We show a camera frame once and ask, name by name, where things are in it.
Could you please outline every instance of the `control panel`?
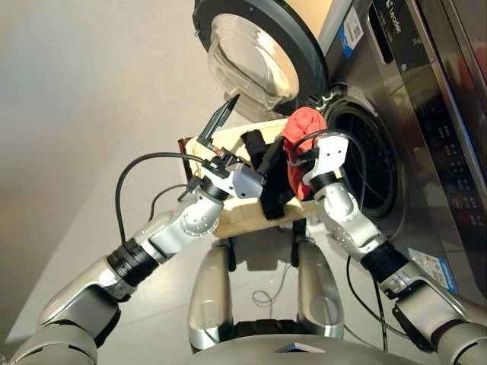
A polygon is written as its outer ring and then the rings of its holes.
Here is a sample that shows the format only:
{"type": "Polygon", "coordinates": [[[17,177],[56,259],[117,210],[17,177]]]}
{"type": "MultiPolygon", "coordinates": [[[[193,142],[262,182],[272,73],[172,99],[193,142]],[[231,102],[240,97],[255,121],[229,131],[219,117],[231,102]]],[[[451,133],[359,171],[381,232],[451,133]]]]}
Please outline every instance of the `control panel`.
{"type": "Polygon", "coordinates": [[[415,110],[477,287],[486,297],[487,214],[473,178],[473,173],[481,178],[482,173],[469,168],[454,119],[447,110],[406,1],[374,0],[374,6],[415,110]]]}

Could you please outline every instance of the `red cloth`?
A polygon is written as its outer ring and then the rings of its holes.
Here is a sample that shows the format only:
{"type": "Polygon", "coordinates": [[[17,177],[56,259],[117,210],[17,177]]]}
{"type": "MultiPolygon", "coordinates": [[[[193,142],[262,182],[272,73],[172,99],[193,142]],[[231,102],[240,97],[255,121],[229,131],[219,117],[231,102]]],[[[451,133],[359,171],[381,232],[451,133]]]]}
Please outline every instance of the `red cloth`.
{"type": "MultiPolygon", "coordinates": [[[[315,109],[303,107],[296,110],[288,118],[288,123],[282,130],[281,135],[284,137],[284,149],[288,154],[289,161],[292,161],[291,150],[297,141],[311,132],[319,131],[326,128],[326,122],[320,112],[315,109]]],[[[302,153],[313,148],[313,139],[303,142],[296,152],[302,153]]],[[[288,164],[288,180],[294,193],[299,200],[308,197],[310,187],[303,184],[303,171],[300,167],[288,164]]]]}

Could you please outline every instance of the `brand logo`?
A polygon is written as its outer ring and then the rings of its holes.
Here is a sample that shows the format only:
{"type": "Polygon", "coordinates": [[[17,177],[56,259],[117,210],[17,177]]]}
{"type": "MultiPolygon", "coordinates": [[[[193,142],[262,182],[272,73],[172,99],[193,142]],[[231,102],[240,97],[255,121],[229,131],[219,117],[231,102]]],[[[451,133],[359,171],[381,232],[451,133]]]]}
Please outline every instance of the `brand logo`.
{"type": "Polygon", "coordinates": [[[401,24],[397,20],[396,13],[394,12],[394,2],[392,0],[387,0],[386,1],[386,6],[389,9],[389,16],[391,21],[394,24],[394,28],[396,28],[396,33],[401,33],[401,24]]]}

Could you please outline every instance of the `sticker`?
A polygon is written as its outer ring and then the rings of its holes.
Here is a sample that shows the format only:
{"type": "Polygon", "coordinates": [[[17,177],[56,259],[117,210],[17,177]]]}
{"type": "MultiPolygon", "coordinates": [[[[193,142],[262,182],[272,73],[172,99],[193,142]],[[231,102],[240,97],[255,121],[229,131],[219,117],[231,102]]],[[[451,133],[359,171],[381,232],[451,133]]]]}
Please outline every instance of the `sticker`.
{"type": "Polygon", "coordinates": [[[338,30],[338,37],[342,43],[343,53],[348,58],[353,53],[358,41],[364,36],[364,31],[360,25],[357,11],[352,6],[345,17],[342,26],[338,30]]]}
{"type": "Polygon", "coordinates": [[[415,249],[408,249],[408,252],[411,260],[431,275],[442,287],[448,289],[451,293],[458,294],[447,260],[427,255],[415,249]]]}

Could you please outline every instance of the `robotic arm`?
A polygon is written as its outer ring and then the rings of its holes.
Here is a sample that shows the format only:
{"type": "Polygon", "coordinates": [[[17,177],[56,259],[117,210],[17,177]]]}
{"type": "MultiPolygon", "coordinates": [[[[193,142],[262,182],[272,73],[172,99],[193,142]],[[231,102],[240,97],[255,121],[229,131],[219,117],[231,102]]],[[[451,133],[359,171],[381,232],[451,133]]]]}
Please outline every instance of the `robotic arm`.
{"type": "Polygon", "coordinates": [[[260,196],[264,183],[261,175],[232,153],[212,145],[213,131],[223,124],[237,99],[217,110],[198,138],[216,153],[202,164],[205,176],[191,179],[175,210],[148,222],[57,293],[41,312],[37,332],[18,349],[12,364],[97,363],[97,348],[120,318],[119,303],[129,300],[159,265],[194,239],[211,233],[229,195],[260,196]]]}
{"type": "MultiPolygon", "coordinates": [[[[190,181],[184,194],[189,196],[174,211],[150,221],[54,296],[40,315],[37,332],[19,348],[12,364],[96,364],[97,348],[119,319],[119,303],[127,301],[159,265],[195,238],[212,232],[229,195],[260,196],[263,178],[212,144],[211,133],[221,125],[219,118],[228,116],[222,108],[199,137],[217,154],[202,165],[205,177],[190,181]]],[[[348,142],[344,135],[328,134],[315,141],[317,154],[308,155],[317,158],[304,182],[314,191],[319,218],[380,283],[380,289],[396,300],[393,314],[419,348],[436,350],[445,365],[483,363],[487,328],[472,322],[462,303],[397,251],[336,178],[334,171],[345,161],[348,142]]]]}
{"type": "Polygon", "coordinates": [[[396,300],[393,314],[420,349],[436,350],[442,364],[483,363],[487,328],[471,322],[459,300],[397,251],[336,178],[334,171],[345,161],[348,142],[340,134],[315,140],[318,158],[303,181],[314,191],[318,218],[380,289],[396,300]]]}

